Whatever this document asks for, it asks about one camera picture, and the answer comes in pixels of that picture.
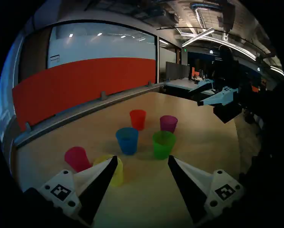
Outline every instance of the cubicle divider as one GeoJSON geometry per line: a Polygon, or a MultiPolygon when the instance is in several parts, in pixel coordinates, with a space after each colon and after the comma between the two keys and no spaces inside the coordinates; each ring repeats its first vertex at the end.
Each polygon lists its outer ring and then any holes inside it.
{"type": "Polygon", "coordinates": [[[189,66],[166,62],[166,80],[187,78],[189,66]]]}
{"type": "Polygon", "coordinates": [[[38,72],[13,88],[22,131],[59,112],[124,90],[155,83],[156,61],[101,58],[66,63],[38,72]]]}

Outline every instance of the magenta cup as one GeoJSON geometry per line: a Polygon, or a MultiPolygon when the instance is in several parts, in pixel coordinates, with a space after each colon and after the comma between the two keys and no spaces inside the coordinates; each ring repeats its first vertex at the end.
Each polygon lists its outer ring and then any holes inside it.
{"type": "Polygon", "coordinates": [[[169,131],[174,133],[178,119],[174,116],[162,116],[160,118],[161,131],[169,131]]]}
{"type": "Polygon", "coordinates": [[[79,146],[70,148],[64,159],[78,173],[91,167],[84,148],[79,146]]]}

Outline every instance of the blue cup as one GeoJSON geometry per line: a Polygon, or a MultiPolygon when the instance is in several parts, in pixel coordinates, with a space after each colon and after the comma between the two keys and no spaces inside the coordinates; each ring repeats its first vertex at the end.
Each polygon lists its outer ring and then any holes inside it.
{"type": "Polygon", "coordinates": [[[132,127],[121,128],[116,133],[119,146],[126,155],[132,155],[137,151],[138,130],[132,127]]]}

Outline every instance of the plastic cup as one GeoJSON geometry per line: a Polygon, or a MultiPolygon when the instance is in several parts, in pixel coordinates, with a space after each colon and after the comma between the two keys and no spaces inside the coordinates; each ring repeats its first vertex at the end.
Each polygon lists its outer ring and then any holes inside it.
{"type": "Polygon", "coordinates": [[[160,118],[161,131],[169,131],[174,133],[177,123],[178,119],[174,116],[162,116],[160,118]]]}
{"type": "Polygon", "coordinates": [[[176,142],[176,136],[169,131],[158,131],[153,135],[155,158],[168,158],[176,142]]]}
{"type": "Polygon", "coordinates": [[[65,153],[64,160],[77,172],[91,167],[84,148],[79,146],[70,148],[65,153]]]}
{"type": "Polygon", "coordinates": [[[133,128],[141,131],[144,129],[146,112],[141,109],[132,110],[130,113],[131,125],[133,128]]]}
{"type": "MultiPolygon", "coordinates": [[[[106,161],[107,159],[111,158],[113,155],[111,154],[105,154],[99,158],[97,158],[93,165],[97,165],[101,162],[106,161]]],[[[123,183],[123,163],[121,161],[121,159],[118,157],[118,165],[117,168],[114,172],[114,175],[112,176],[112,179],[110,181],[110,185],[117,187],[120,186],[123,183]]]]}
{"type": "Polygon", "coordinates": [[[126,155],[132,155],[137,151],[139,132],[132,127],[121,128],[116,133],[119,146],[126,155]]]}

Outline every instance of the yellow cup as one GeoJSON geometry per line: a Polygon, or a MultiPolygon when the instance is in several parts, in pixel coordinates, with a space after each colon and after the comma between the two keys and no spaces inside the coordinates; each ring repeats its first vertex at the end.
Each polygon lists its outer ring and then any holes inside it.
{"type": "MultiPolygon", "coordinates": [[[[102,155],[101,157],[97,158],[93,162],[93,165],[97,165],[101,162],[104,162],[107,159],[111,158],[112,156],[113,155],[111,155],[111,154],[102,155]]],[[[116,186],[120,186],[122,183],[123,183],[123,163],[122,163],[121,159],[119,159],[119,157],[118,157],[118,165],[117,165],[117,168],[115,170],[114,175],[112,176],[112,179],[110,181],[110,185],[116,187],[116,186]]]]}

